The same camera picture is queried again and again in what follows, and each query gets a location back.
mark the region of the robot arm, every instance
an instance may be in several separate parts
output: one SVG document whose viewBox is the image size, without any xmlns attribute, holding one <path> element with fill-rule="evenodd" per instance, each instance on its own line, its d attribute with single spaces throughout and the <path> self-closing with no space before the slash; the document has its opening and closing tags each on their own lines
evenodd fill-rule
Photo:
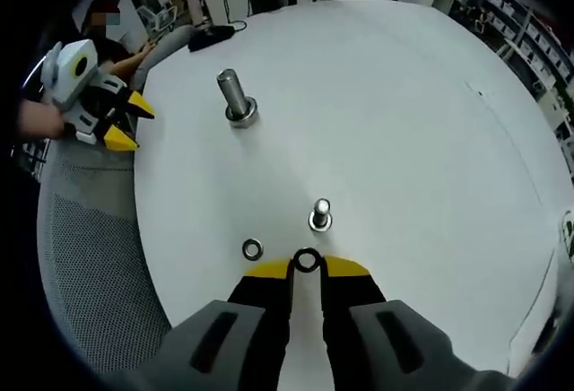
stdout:
<svg viewBox="0 0 574 391">
<path fill-rule="evenodd" d="M 47 54 L 41 81 L 62 111 L 66 132 L 89 143 L 104 143 L 114 152 L 130 152 L 135 142 L 135 118 L 154 118 L 152 107 L 118 77 L 98 68 L 98 54 L 89 39 Z"/>
<path fill-rule="evenodd" d="M 138 369 L 109 374 L 118 390 L 275 391 L 289 342 L 293 274 L 321 270 L 323 339 L 336 391 L 501 391 L 512 379 L 477 372 L 447 335 L 402 301 L 386 301 L 369 271 L 335 256 L 249 271 L 228 301 L 212 301 L 171 330 Z"/>
</svg>

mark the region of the person's hand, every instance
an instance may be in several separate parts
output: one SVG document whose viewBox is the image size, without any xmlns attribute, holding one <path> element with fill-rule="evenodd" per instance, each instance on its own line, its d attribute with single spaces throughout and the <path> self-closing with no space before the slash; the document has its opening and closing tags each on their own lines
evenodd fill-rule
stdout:
<svg viewBox="0 0 574 391">
<path fill-rule="evenodd" d="M 142 56 L 147 56 L 155 48 L 155 43 L 148 41 L 143 45 L 142 51 L 140 52 Z"/>
<path fill-rule="evenodd" d="M 53 104 L 22 100 L 18 128 L 24 137 L 57 139 L 64 134 L 64 117 Z"/>
</svg>

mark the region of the white round table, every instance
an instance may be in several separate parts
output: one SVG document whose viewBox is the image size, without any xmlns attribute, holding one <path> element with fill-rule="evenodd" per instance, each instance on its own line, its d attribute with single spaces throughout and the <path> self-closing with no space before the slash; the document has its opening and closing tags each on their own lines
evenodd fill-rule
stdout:
<svg viewBox="0 0 574 391">
<path fill-rule="evenodd" d="M 224 68 L 257 100 L 249 129 L 224 116 Z M 260 261 L 305 247 L 355 260 L 463 361 L 522 367 L 552 308 L 552 252 L 573 195 L 535 101 L 469 32 L 412 4 L 299 5 L 180 50 L 144 95 L 157 117 L 138 127 L 135 200 L 173 326 L 229 297 L 256 264 L 241 254 L 256 238 Z M 308 226 L 319 197 L 334 217 L 323 234 Z M 297 274 L 294 291 L 279 389 L 333 389 L 318 272 Z"/>
</svg>

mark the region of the gray chair back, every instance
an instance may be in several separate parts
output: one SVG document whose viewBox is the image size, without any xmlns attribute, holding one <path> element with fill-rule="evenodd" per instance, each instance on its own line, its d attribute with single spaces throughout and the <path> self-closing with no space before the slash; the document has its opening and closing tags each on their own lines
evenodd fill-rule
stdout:
<svg viewBox="0 0 574 391">
<path fill-rule="evenodd" d="M 170 330 L 135 215 L 134 155 L 52 142 L 41 174 L 39 264 L 67 341 L 99 373 L 151 358 Z"/>
</svg>

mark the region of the woman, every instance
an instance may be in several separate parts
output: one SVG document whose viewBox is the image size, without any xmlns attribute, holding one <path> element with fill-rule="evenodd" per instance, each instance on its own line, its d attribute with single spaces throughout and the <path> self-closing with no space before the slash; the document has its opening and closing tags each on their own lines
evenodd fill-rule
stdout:
<svg viewBox="0 0 574 391">
<path fill-rule="evenodd" d="M 184 25 L 163 37 L 157 45 L 145 43 L 136 54 L 106 37 L 106 26 L 119 24 L 120 0 L 93 0 L 82 24 L 81 33 L 91 39 L 98 52 L 98 65 L 106 72 L 116 75 L 130 88 L 141 91 L 147 74 L 163 59 L 186 46 L 197 33 L 191 25 Z"/>
</svg>

